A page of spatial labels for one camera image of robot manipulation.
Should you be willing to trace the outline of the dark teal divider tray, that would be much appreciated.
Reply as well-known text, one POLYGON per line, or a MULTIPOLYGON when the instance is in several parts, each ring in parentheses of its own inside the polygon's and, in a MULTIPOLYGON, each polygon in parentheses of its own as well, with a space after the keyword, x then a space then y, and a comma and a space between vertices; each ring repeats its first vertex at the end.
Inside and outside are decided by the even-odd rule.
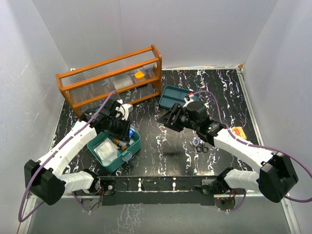
POLYGON ((190 90, 167 85, 161 94, 159 106, 167 110, 172 108, 175 103, 184 106, 186 104, 185 97, 191 93, 190 90))

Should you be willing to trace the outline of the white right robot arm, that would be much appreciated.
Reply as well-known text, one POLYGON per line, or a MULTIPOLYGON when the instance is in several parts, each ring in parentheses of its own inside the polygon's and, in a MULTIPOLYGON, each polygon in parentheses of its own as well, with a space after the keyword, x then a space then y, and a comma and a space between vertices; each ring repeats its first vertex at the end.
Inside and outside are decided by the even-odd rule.
POLYGON ((289 156, 278 150, 252 147, 251 142, 234 136, 225 124, 208 116, 206 106, 200 101, 184 106, 175 103, 157 122, 176 132, 185 128, 194 130, 202 141, 241 159, 253 169, 240 171, 227 168, 206 189, 225 194, 237 188, 254 190, 278 203, 298 182, 289 156))

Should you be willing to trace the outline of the small tape roll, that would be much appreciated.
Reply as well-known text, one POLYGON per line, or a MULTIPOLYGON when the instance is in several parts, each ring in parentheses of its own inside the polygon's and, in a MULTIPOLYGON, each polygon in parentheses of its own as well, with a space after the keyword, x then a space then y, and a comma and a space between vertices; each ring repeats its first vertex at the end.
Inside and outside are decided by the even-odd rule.
POLYGON ((200 142, 201 142, 200 139, 195 138, 195 139, 193 139, 193 141, 192 141, 192 145, 195 146, 195 147, 197 147, 197 146, 200 144, 200 142))

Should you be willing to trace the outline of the clear bag of gauze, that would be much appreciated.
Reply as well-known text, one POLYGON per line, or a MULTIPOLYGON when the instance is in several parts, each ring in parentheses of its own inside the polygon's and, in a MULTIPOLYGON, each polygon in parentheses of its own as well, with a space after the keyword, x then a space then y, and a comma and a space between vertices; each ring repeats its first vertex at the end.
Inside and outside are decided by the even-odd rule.
POLYGON ((103 166, 109 166, 118 156, 117 146, 109 138, 96 146, 94 151, 103 166))

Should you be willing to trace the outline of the white blue ointment tube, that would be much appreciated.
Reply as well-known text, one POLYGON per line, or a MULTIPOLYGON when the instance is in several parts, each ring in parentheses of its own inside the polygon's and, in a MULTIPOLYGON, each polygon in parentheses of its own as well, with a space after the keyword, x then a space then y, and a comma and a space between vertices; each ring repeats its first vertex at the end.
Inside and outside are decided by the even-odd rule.
POLYGON ((136 141, 135 133, 136 133, 136 131, 133 128, 130 127, 129 128, 129 138, 130 138, 130 141, 133 141, 133 142, 136 141))

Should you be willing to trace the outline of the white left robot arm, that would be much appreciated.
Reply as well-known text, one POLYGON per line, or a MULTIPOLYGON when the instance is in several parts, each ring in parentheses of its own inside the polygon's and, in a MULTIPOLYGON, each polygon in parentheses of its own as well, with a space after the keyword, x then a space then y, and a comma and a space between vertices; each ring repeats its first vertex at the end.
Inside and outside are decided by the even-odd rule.
POLYGON ((108 98, 98 108, 86 110, 72 130, 47 154, 24 166, 25 186, 48 205, 58 202, 64 194, 83 190, 94 195, 100 191, 98 175, 88 169, 65 175, 72 159, 91 140, 106 131, 112 137, 129 141, 131 104, 108 98))

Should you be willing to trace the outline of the brown medicine bottle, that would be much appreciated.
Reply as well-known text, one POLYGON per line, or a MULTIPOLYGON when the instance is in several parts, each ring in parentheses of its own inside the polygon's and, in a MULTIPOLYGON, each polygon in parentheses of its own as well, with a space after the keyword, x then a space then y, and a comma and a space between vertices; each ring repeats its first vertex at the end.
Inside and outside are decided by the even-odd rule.
POLYGON ((120 141, 120 140, 117 140, 117 139, 113 139, 113 142, 122 151, 126 151, 128 149, 128 147, 130 146, 127 142, 120 141))

